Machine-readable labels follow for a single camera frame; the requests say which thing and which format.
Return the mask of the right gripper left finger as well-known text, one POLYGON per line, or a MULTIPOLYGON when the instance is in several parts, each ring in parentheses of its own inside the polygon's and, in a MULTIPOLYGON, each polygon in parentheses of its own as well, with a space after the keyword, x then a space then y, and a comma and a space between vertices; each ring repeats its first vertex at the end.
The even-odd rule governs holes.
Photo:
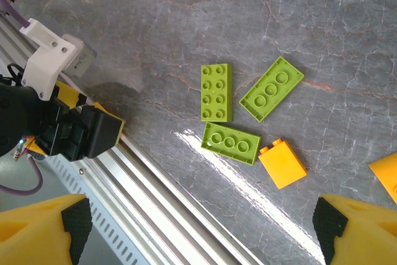
POLYGON ((1 264, 78 264, 91 230, 83 194, 1 212, 1 264))

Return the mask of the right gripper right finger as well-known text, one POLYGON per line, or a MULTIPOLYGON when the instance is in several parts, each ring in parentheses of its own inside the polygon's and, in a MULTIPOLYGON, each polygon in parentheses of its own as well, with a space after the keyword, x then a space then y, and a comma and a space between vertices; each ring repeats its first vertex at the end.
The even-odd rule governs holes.
POLYGON ((396 264, 396 211, 323 194, 313 226, 326 264, 396 264))

